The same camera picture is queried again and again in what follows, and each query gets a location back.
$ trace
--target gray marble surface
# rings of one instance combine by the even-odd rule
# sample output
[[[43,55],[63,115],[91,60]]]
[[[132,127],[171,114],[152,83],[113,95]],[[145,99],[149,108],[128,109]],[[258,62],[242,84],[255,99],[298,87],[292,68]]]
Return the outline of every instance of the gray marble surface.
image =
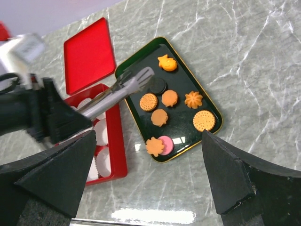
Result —
[[[63,42],[106,17],[117,64],[156,36],[167,37],[224,116],[217,134],[273,163],[301,170],[301,2],[125,0],[45,36],[32,72],[65,94]],[[113,76],[103,80],[112,85]],[[156,163],[120,104],[129,174],[87,187],[79,218],[141,225],[222,225],[201,145]],[[24,133],[0,138],[0,163],[39,151]]]

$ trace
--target black cable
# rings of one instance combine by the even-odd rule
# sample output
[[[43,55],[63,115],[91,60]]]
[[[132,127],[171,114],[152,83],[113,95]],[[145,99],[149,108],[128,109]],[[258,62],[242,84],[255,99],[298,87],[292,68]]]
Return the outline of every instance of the black cable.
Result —
[[[17,78],[17,79],[12,80],[11,85],[9,87],[1,90],[0,95],[13,91],[16,88],[16,86],[20,83],[20,77],[16,73],[6,73],[3,75],[0,75],[0,82],[5,81],[7,79],[13,79],[13,78]]]

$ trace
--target pink round macaron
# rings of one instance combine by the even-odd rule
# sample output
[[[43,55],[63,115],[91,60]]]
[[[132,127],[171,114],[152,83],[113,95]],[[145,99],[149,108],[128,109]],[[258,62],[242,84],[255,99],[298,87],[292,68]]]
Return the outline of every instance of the pink round macaron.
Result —
[[[164,145],[163,152],[160,155],[168,155],[171,153],[174,148],[173,140],[168,136],[161,136],[158,139],[161,140]]]

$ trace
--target orange cookie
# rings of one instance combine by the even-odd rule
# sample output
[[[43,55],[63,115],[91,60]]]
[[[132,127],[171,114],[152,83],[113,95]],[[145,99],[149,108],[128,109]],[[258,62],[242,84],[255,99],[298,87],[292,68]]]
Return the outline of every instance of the orange cookie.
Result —
[[[162,103],[165,107],[172,107],[178,102],[178,94],[173,90],[167,90],[162,95]]]
[[[162,140],[152,137],[150,140],[146,141],[146,150],[148,154],[153,154],[158,157],[159,154],[163,152],[164,144]]]
[[[210,111],[200,111],[194,115],[192,122],[198,131],[210,131],[215,125],[215,116]]]
[[[167,72],[172,72],[177,68],[177,62],[173,58],[168,58],[168,55],[158,57],[159,67]]]
[[[161,127],[162,125],[166,124],[168,115],[163,109],[157,109],[151,114],[150,119],[152,124]]]
[[[158,99],[156,95],[152,93],[147,93],[140,99],[140,107],[142,110],[146,112],[150,112],[154,110],[157,104],[158,104]]]
[[[185,104],[189,108],[197,109],[199,106],[202,106],[203,96],[199,94],[199,92],[191,91],[189,94],[185,94],[186,100]]]

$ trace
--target black tray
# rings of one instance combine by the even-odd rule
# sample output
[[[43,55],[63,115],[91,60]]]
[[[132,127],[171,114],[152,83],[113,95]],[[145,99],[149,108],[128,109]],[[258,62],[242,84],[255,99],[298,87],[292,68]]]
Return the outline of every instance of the black tray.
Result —
[[[158,66],[158,57],[165,54],[177,61],[178,67],[175,71],[166,72]],[[167,162],[201,142],[202,132],[197,131],[192,124],[193,116],[197,112],[208,110],[215,115],[216,124],[210,131],[212,133],[216,133],[221,129],[223,118],[211,98],[166,38],[158,37],[152,40],[118,66],[115,76],[118,78],[125,71],[137,73],[147,66],[154,70],[156,77],[166,81],[167,89],[174,90],[178,94],[178,103],[172,108],[165,107],[161,102],[161,95],[157,96],[158,105],[156,109],[164,109],[167,112],[167,124],[162,127],[153,125],[151,122],[153,111],[145,112],[140,108],[140,99],[144,94],[150,93],[149,90],[132,94],[126,98],[126,103],[145,142],[151,137],[158,138],[163,135],[173,139],[174,149],[170,154],[159,155],[158,157],[151,155],[158,162]],[[198,109],[190,109],[184,103],[185,94],[191,91],[199,91],[203,96],[203,105]]]

